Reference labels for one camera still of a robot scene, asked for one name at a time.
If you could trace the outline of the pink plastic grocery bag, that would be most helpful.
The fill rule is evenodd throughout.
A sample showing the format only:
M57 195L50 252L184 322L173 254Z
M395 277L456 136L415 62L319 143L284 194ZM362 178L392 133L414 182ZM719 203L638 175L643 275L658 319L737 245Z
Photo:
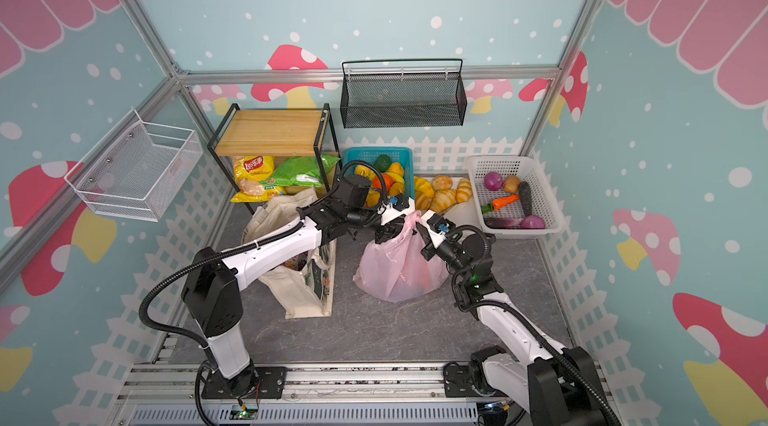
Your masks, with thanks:
M426 243L418 231L426 226L420 212L404 218L402 230L392 239L370 241L353 276L365 293L389 302L418 298L439 289L448 278L446 263L437 255L422 255Z

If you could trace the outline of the beige canvas tote bag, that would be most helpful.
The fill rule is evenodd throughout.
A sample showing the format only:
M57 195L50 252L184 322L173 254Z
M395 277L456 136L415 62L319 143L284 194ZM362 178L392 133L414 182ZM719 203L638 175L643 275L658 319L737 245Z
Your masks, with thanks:
M298 218L298 208L318 200L313 188L272 197L258 207L243 232L244 243L268 236ZM288 319L332 314L337 243L298 254L259 277L285 309Z

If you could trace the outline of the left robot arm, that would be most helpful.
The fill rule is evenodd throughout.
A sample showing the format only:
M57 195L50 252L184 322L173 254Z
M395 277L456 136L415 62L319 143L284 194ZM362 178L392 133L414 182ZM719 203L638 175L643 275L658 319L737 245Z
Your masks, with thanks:
M276 232L222 252L215 252L172 273L142 299L139 318L149 328L188 337L200 345L214 370L226 380L254 378L256 372L242 336L241 292L264 273L299 254L328 244L352 229L384 226L415 211L415 200L402 193L390 196L378 188L378 202L366 204L374 190L368 178L347 173L353 160L342 168L338 182L326 196L298 208L298 218ZM149 306L167 287L187 277L183 301L200 333L161 323L150 317Z

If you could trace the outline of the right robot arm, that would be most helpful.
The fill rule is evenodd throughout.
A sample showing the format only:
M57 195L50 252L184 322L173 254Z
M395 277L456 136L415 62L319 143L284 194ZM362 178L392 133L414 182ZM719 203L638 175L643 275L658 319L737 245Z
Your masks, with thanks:
M567 347L535 326L492 274L492 236L472 225L419 224L422 255L439 257L450 273L455 305L488 327L505 351L487 348L470 367L475 388L498 392L528 413L534 425L619 425L592 356Z

